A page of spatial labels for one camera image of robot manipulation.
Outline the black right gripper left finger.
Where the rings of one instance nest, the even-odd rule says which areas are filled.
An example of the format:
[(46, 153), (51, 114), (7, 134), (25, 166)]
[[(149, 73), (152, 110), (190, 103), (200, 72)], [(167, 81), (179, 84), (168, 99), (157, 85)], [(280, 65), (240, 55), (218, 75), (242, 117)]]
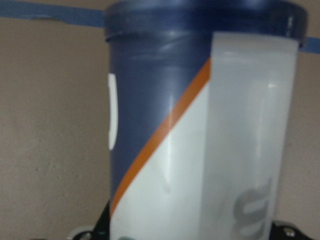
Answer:
[(110, 239), (110, 202), (104, 207), (99, 219), (91, 230), (73, 233), (70, 240), (109, 240)]

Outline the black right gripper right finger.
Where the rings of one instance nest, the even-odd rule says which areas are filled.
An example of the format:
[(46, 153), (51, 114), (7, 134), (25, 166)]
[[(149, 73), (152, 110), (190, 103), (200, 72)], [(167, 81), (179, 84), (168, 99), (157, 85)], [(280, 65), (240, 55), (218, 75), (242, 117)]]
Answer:
[(314, 240), (303, 233), (296, 225), (286, 221), (273, 220), (269, 235), (270, 240)]

